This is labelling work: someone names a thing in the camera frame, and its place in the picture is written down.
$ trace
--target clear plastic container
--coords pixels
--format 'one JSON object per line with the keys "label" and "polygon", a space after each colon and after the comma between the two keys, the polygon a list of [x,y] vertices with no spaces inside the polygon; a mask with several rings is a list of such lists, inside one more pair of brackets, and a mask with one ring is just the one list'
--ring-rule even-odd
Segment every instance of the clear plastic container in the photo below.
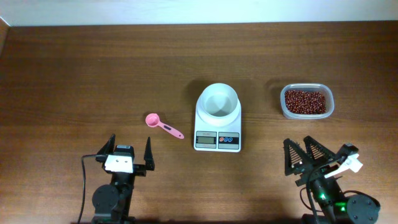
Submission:
{"label": "clear plastic container", "polygon": [[[301,91],[317,91],[325,96],[326,100],[326,113],[323,114],[296,114],[290,112],[285,103],[285,92],[289,90],[301,90]],[[280,93],[280,104],[282,106],[282,111],[284,116],[288,119],[322,119],[329,117],[333,110],[335,109],[335,102],[333,101],[333,95],[330,89],[322,84],[317,83],[297,83],[285,86],[285,88]]]}

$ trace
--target pink spoon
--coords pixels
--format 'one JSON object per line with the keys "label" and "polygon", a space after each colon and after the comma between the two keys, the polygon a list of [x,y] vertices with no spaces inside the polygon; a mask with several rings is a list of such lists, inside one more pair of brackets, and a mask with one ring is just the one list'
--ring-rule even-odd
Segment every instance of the pink spoon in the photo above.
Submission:
{"label": "pink spoon", "polygon": [[161,127],[168,133],[174,135],[176,138],[183,139],[184,135],[177,131],[175,128],[170,127],[169,125],[166,125],[162,122],[160,122],[159,115],[155,113],[148,114],[147,118],[145,118],[145,122],[147,125],[151,128],[156,128],[156,127]]}

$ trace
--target red bean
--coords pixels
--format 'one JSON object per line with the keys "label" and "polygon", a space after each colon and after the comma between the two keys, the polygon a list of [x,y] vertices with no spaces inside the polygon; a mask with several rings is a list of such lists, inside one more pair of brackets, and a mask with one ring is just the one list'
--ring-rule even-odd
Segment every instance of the red bean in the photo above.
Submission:
{"label": "red bean", "polygon": [[320,92],[289,90],[285,92],[287,109],[297,114],[326,113],[325,97]]}

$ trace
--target wood grain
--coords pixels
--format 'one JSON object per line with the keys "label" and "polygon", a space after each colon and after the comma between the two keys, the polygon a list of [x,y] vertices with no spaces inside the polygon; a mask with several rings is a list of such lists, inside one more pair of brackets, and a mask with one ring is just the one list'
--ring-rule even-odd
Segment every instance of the wood grain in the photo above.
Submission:
{"label": "wood grain", "polygon": [[[13,27],[0,60],[0,222],[75,223],[80,157],[116,133],[142,162],[152,138],[156,170],[136,179],[131,215],[161,221],[300,218],[297,177],[284,176],[282,142],[311,135],[345,142],[364,167],[339,180],[398,216],[398,22],[175,26]],[[243,110],[238,154],[197,152],[193,112],[203,89],[231,85]],[[322,83],[335,98],[323,120],[283,117],[289,83]],[[148,128],[147,113],[184,140]],[[110,176],[87,161],[83,220]]]}
{"label": "wood grain", "polygon": [[4,43],[7,38],[7,33],[9,30],[9,26],[0,18],[0,56],[2,52],[2,48],[4,47]]}

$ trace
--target digital kitchen scale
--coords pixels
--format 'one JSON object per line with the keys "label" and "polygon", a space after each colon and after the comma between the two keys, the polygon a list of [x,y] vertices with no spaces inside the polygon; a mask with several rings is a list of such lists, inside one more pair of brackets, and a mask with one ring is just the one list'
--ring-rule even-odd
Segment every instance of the digital kitchen scale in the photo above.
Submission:
{"label": "digital kitchen scale", "polygon": [[198,151],[241,150],[241,103],[226,84],[208,86],[197,101],[193,147]]}

